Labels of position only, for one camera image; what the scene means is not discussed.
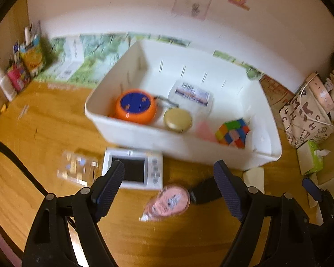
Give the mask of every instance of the white digital scale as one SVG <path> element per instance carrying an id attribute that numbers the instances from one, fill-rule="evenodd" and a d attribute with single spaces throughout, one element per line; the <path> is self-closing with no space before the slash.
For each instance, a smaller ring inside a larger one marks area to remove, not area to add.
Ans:
<path id="1" fill-rule="evenodd" d="M 107 148 L 102 166 L 102 176 L 108 172 L 111 164 L 116 160 L 121 161 L 125 168 L 121 188 L 143 190 L 161 190 L 163 188 L 162 153 Z"/>

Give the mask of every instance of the clear plastic packaging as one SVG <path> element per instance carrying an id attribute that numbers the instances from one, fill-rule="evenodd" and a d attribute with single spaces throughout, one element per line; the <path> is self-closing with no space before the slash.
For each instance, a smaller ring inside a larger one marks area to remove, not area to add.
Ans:
<path id="1" fill-rule="evenodd" d="M 140 221 L 160 221 L 184 213 L 191 201 L 189 192 L 179 185 L 165 186 L 146 205 Z"/>
<path id="2" fill-rule="evenodd" d="M 82 186 L 91 186 L 98 176 L 97 158 L 65 151 L 62 154 L 57 177 Z"/>

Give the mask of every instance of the wrapped snack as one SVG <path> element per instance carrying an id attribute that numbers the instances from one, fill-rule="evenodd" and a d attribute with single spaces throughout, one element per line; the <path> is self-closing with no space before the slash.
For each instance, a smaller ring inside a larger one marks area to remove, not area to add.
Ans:
<path id="1" fill-rule="evenodd" d="M 10 56 L 9 68 L 6 72 L 16 91 L 20 92 L 30 83 L 31 78 L 27 74 L 18 52 L 19 44 L 16 42 L 13 46 L 13 60 Z"/>
<path id="2" fill-rule="evenodd" d="M 35 77 L 45 66 L 45 57 L 42 54 L 40 37 L 35 35 L 29 44 L 20 46 L 20 56 L 31 77 Z"/>
<path id="3" fill-rule="evenodd" d="M 168 185 L 147 203 L 140 221 L 159 221 L 179 215 L 188 209 L 190 201 L 187 189 L 178 185 Z"/>

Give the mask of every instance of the white bottle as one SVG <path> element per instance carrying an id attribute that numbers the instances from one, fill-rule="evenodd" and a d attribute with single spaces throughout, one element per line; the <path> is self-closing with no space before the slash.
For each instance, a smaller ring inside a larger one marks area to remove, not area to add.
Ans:
<path id="1" fill-rule="evenodd" d="M 0 67 L 0 87 L 4 92 L 6 98 L 9 101 L 13 101 L 13 99 L 17 95 L 17 92 L 13 87 L 10 78 L 6 75 L 6 73 L 2 70 L 1 67 Z"/>

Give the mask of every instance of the white plastic storage bin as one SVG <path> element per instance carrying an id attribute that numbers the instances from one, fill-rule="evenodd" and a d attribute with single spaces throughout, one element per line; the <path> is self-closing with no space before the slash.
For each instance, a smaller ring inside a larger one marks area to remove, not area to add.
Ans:
<path id="1" fill-rule="evenodd" d="M 212 132 L 222 123 L 243 118 L 256 136 L 256 149 L 240 149 L 199 139 L 193 129 L 184 134 L 166 130 L 163 113 L 150 125 L 122 121 L 114 114 L 118 96 L 139 88 L 167 97 L 176 81 L 213 94 L 207 120 Z M 161 151 L 176 159 L 213 164 L 224 160 L 231 168 L 247 170 L 279 159 L 279 134 L 258 81 L 243 68 L 209 53 L 154 41 L 136 42 L 113 66 L 86 101 L 86 115 L 103 137 L 120 146 Z"/>

